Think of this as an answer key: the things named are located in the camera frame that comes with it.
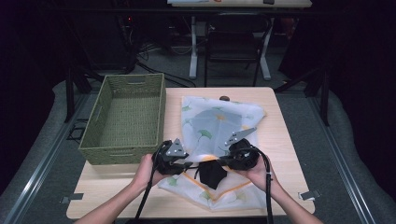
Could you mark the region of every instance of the floor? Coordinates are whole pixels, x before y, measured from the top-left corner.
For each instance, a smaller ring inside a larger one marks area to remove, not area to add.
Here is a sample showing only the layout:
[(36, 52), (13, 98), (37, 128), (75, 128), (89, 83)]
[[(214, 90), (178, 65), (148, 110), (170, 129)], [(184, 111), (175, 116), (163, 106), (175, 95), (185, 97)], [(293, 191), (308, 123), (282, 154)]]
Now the floor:
[[(257, 86), (276, 88), (288, 79), (277, 71), (285, 49), (282, 37), (272, 36), (267, 52), (272, 79), (258, 80)], [(167, 73), (166, 85), (178, 88), (178, 82), (197, 87), (203, 86), (203, 49), (199, 48), (198, 78), (189, 80), (189, 47), (174, 46), (173, 53), (163, 49), (150, 48), (141, 53), (139, 61), (149, 68)], [(223, 74), (250, 76), (242, 66), (227, 66)], [(211, 66), (209, 72), (215, 73), (224, 66)], [(117, 74), (119, 71), (101, 71)], [(142, 66), (137, 66), (133, 74), (147, 74)], [(78, 142), (67, 140), (70, 130), (87, 119), (100, 88), (100, 83), (90, 80), (93, 91), (79, 94), (76, 91), (76, 115), (68, 123), (65, 118), (64, 83), (54, 88), (56, 100), (49, 118), (21, 169), (15, 175), (5, 193), (0, 197), (1, 223), (71, 223), (65, 216), (67, 203), (60, 203), (62, 197), (73, 193), (77, 184), (84, 159), (77, 151)], [(211, 85), (234, 86), (241, 84), (240, 79), (220, 79)], [(318, 216), (325, 223), (391, 223), (396, 215), (395, 202), (374, 182), (365, 165), (360, 161), (353, 144), (353, 133), (341, 103), (331, 93), (329, 101), (330, 126), (324, 126), (318, 117), (318, 98), (306, 98), (303, 94), (305, 84), (276, 95), (291, 140), (296, 149), (304, 175), (311, 190), (318, 189), (322, 196), (315, 206)], [(214, 223), (232, 223), (231, 220), (210, 220)], [(262, 223), (262, 219), (249, 219)], [(276, 223), (290, 223), (286, 217), (276, 217)]]

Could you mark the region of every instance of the white table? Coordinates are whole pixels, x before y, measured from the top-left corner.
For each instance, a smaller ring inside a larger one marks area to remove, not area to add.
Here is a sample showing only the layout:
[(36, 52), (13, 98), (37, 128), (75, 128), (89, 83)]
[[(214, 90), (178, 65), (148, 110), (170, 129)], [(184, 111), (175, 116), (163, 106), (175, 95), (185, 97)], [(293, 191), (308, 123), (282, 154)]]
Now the white table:
[[(173, 3), (173, 7), (286, 7), (286, 8), (305, 8), (311, 7), (312, 2), (310, 0), (275, 0), (273, 5), (267, 5), (262, 0), (209, 0), (208, 2), (191, 3), (186, 0), (186, 3)], [(264, 47), (262, 49), (262, 57), (260, 60), (260, 66), (262, 68), (262, 75), (264, 80), (271, 80), (270, 71), (268, 69), (267, 61), (265, 60), (265, 53), (267, 51), (268, 42), (272, 29), (270, 30), (267, 37), (265, 37)], [(191, 18), (191, 63), (190, 63), (190, 78), (196, 79), (197, 77), (197, 65), (198, 55), (196, 48), (196, 23), (195, 17)]]

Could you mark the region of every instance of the metal rail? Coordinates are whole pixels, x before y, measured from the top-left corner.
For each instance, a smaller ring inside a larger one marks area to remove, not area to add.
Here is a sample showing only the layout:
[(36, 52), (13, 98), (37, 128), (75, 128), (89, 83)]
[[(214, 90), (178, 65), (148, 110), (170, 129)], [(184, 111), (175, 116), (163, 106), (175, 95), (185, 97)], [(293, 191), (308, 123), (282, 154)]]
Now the metal rail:
[(23, 189), (21, 196), (18, 198), (11, 211), (9, 212), (4, 222), (5, 224), (22, 222), (23, 217), (29, 209), (30, 204), (40, 190), (41, 185), (47, 177), (47, 174), (50, 172), (50, 168), (52, 167), (52, 164), (55, 162), (59, 154), (59, 150), (61, 148), (61, 145), (64, 143), (64, 139), (66, 139), (67, 135), (69, 135), (69, 131), (77, 120), (78, 114), (87, 102), (88, 97), (89, 95), (82, 94), (81, 98), (78, 99), (76, 103), (77, 110), (75, 116), (73, 116), (68, 123), (65, 123), (62, 126), (61, 130), (58, 132), (49, 152), (37, 165), (37, 167), (35, 168), (35, 172), (32, 174), (31, 178)]
[(316, 119), (320, 124), (322, 131), (325, 133), (327, 140), (332, 149), (332, 158), (334, 160), (335, 166), (340, 173), (341, 178), (343, 179), (344, 185), (346, 186), (346, 191), (348, 192), (352, 203), (354, 204), (356, 211), (358, 212), (358, 216), (361, 219), (361, 223), (374, 224), (375, 219), (370, 212), (369, 207), (367, 206), (366, 201), (364, 200), (363, 195), (361, 194), (361, 190), (358, 184), (353, 177), (353, 174), (350, 172), (347, 162), (345, 160), (344, 154), (342, 153), (340, 147), (338, 146), (330, 126), (326, 126), (322, 121), (319, 114), (319, 105), (315, 97), (308, 97), (308, 102), (312, 108), (312, 110), (316, 113)]

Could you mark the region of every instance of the green woven basket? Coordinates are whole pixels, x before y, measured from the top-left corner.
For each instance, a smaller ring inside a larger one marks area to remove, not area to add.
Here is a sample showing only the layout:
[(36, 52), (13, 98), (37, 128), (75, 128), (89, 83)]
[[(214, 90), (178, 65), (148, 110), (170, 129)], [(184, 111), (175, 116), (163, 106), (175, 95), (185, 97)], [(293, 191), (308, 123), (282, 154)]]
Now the green woven basket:
[(139, 163), (163, 142), (163, 74), (106, 76), (79, 150), (92, 165)]

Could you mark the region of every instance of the basket handle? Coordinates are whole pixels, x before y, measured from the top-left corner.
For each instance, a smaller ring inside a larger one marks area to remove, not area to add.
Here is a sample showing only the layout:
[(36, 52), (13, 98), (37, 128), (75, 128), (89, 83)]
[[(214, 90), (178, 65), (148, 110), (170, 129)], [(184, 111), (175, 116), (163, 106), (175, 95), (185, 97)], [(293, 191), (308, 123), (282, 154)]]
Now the basket handle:
[(128, 85), (142, 85), (146, 83), (146, 76), (130, 76), (126, 81)]

